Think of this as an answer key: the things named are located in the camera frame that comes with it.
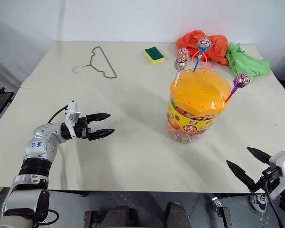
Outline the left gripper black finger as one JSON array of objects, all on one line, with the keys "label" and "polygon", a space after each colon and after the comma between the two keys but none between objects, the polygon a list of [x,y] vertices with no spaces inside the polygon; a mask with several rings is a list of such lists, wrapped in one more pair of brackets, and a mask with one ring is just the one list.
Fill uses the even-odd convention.
[{"label": "left gripper black finger", "polygon": [[109,118],[111,115],[107,114],[107,113],[96,113],[96,114],[90,114],[86,116],[86,122],[90,123],[90,122],[97,122],[97,121],[102,121],[105,120],[107,118]]},{"label": "left gripper black finger", "polygon": [[101,129],[101,130],[97,130],[95,132],[92,132],[92,133],[88,134],[88,140],[92,141],[92,140],[101,139],[101,138],[104,138],[104,137],[107,137],[107,136],[111,135],[114,132],[115,132],[115,129]]}]

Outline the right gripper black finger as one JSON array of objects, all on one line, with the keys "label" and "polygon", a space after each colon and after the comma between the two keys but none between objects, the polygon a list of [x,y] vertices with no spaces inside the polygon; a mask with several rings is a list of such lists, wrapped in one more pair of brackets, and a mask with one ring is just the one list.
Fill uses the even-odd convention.
[{"label": "right gripper black finger", "polygon": [[253,179],[251,179],[248,175],[246,175],[246,172],[242,168],[240,168],[238,165],[229,160],[226,160],[226,163],[233,172],[233,174],[248,188],[251,188],[252,186],[255,185]]},{"label": "right gripper black finger", "polygon": [[252,147],[247,147],[247,150],[255,157],[257,158],[259,161],[261,161],[264,164],[269,164],[269,159],[271,158],[271,156],[259,149],[256,148],[252,148]]}]

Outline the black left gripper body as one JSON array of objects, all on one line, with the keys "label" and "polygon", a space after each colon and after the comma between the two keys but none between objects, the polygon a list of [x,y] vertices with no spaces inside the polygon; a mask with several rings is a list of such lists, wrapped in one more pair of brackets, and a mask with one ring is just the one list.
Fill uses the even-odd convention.
[{"label": "black left gripper body", "polygon": [[90,116],[80,117],[75,123],[74,131],[77,138],[91,140],[91,128],[89,128],[89,123],[91,122]]}]

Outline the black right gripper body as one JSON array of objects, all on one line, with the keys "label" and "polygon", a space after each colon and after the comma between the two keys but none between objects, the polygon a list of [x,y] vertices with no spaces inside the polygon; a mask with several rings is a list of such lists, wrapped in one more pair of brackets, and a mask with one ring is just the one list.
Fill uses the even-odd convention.
[{"label": "black right gripper body", "polygon": [[256,183],[249,185],[248,189],[251,193],[258,191],[259,189],[265,190],[265,181],[268,188],[268,193],[271,193],[280,183],[281,169],[279,167],[267,168],[262,172],[263,176],[259,178]]}]

